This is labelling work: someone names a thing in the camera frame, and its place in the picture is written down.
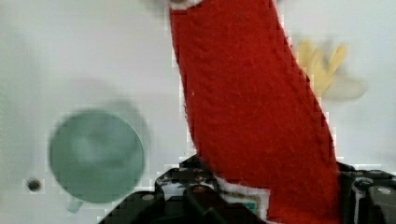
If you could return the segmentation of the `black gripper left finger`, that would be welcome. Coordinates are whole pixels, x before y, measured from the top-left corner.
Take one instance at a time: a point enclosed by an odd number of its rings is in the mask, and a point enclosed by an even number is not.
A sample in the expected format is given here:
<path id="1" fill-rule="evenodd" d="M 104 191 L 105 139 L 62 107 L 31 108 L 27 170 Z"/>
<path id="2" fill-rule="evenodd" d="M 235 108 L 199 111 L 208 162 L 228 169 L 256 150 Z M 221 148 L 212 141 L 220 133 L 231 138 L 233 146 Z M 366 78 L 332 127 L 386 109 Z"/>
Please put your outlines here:
<path id="1" fill-rule="evenodd" d="M 254 202 L 227 201 L 197 156 L 160 175 L 153 191 L 127 196 L 98 224 L 265 224 Z"/>

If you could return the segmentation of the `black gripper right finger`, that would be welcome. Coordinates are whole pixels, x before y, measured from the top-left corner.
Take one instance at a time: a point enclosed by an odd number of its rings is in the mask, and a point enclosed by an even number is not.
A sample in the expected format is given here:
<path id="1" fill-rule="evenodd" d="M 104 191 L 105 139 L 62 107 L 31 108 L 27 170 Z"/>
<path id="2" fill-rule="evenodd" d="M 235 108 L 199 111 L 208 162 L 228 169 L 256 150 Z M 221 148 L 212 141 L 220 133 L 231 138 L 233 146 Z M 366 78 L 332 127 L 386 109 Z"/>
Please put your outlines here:
<path id="1" fill-rule="evenodd" d="M 337 165 L 340 224 L 396 224 L 395 175 Z"/>

